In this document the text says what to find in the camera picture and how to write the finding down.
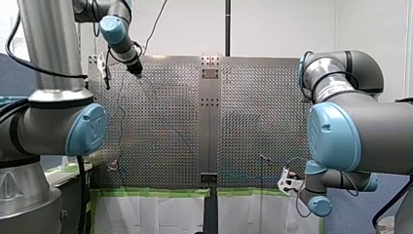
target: white wall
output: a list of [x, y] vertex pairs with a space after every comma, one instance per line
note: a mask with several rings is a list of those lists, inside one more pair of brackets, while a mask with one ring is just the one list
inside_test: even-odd
[[332, 0], [233, 0], [232, 56], [300, 58], [308, 50], [332, 51], [335, 5]]
[[[145, 45], [164, 0], [133, 0], [130, 36]], [[200, 56], [224, 52], [222, 0], [168, 1], [149, 42], [147, 55]], [[99, 40], [99, 50], [105, 50]]]
[[[133, 0], [132, 39], [144, 45], [163, 2]], [[334, 11], [331, 0], [233, 0], [232, 56], [298, 58], [306, 50], [331, 51]], [[225, 54], [225, 0], [168, 1], [148, 54], [202, 53]]]
[[361, 50], [385, 76], [380, 101], [408, 96], [406, 74], [410, 0], [338, 0], [336, 50]]

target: gray wall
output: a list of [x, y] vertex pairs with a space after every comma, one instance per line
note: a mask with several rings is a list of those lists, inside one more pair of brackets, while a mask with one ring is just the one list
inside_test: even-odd
[[[7, 55], [0, 54], [0, 96], [30, 96], [35, 88], [34, 74]], [[40, 163], [43, 169], [47, 170], [56, 167], [60, 162], [59, 156], [43, 156]]]

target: green tape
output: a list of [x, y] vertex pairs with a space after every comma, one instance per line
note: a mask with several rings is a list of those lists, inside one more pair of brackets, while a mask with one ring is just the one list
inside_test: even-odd
[[240, 196], [252, 196], [252, 195], [266, 195], [273, 197], [288, 197], [278, 189], [272, 188], [218, 188], [219, 197], [240, 197]]
[[77, 172], [79, 172], [79, 167], [77, 165], [67, 166], [64, 169], [59, 169], [57, 167], [57, 168], [52, 168], [52, 169], [46, 170], [46, 173], [52, 173], [52, 172], [55, 172], [55, 171], [60, 171], [60, 172], [63, 172], [63, 173], [77, 173]]
[[208, 197], [209, 189], [155, 189], [155, 188], [104, 188], [91, 191], [95, 197], [160, 197], [160, 198], [197, 198]]

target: blue joint cap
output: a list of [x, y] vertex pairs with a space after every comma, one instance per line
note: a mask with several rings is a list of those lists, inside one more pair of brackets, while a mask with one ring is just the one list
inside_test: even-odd
[[307, 139], [314, 160], [343, 172], [352, 172], [361, 158], [361, 142], [352, 118], [339, 105], [314, 105], [307, 119]]
[[328, 198], [324, 196], [317, 196], [310, 199], [307, 203], [307, 207], [314, 215], [325, 217], [330, 215], [333, 205]]
[[327, 168], [323, 165], [318, 164], [314, 160], [307, 161], [306, 164], [306, 175], [317, 175], [327, 171]]
[[362, 191], [363, 192], [374, 192], [377, 190], [378, 186], [379, 186], [379, 178], [377, 177], [377, 174], [372, 173], [370, 174], [370, 180], [368, 180], [367, 185], [365, 185], [365, 188]]
[[104, 140], [107, 114], [103, 106], [92, 103], [78, 115], [66, 138], [67, 156], [84, 156], [97, 151]]
[[100, 23], [103, 38], [109, 45], [117, 45], [127, 36], [127, 29], [122, 20], [115, 16], [106, 16]]

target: perforated metal panel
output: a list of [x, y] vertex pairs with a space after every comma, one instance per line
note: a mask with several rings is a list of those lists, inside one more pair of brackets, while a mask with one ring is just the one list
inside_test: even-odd
[[[303, 102], [298, 89], [297, 66], [298, 59], [221, 61], [219, 186], [274, 187], [289, 159], [308, 158], [310, 104]], [[291, 166], [303, 173], [305, 162]]]
[[[93, 187], [199, 186], [200, 58], [146, 58], [142, 79], [110, 67], [111, 89], [92, 61], [90, 88], [109, 114]], [[119, 170], [108, 170], [119, 160]]]
[[[140, 80], [113, 65], [106, 91], [91, 61], [91, 90], [109, 113], [93, 187], [199, 187], [205, 170], [219, 186], [275, 187], [289, 159], [308, 158], [298, 59], [222, 58], [214, 79], [202, 78], [203, 63], [145, 58]], [[116, 160], [120, 170], [108, 171]], [[304, 172], [301, 161], [291, 166]]]

